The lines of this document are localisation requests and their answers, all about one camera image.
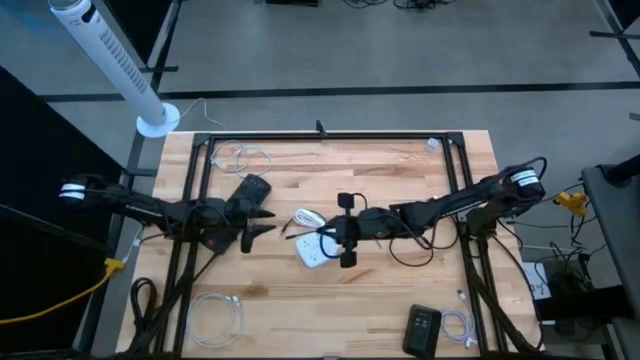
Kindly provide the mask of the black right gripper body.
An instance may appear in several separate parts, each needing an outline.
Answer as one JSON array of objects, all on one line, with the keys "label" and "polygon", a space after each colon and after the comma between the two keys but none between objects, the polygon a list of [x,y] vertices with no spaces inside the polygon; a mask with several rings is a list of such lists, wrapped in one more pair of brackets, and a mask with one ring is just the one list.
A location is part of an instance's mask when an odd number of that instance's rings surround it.
[{"label": "black right gripper body", "polygon": [[354,248],[357,246],[357,220],[351,215],[354,208],[354,195],[339,193],[337,195],[338,206],[344,210],[344,215],[336,221],[336,229],[340,234],[341,245],[344,252],[340,255],[340,266],[351,268],[357,264],[357,254]]}]

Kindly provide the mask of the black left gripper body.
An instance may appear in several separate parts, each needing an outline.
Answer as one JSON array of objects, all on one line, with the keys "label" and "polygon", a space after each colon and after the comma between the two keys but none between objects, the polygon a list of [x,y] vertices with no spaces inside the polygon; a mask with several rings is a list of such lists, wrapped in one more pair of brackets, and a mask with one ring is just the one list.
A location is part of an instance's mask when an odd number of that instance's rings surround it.
[{"label": "black left gripper body", "polygon": [[233,198],[227,201],[226,215],[231,224],[242,231],[240,248],[242,253],[250,253],[254,243],[255,224],[251,219],[254,204],[245,198]]}]

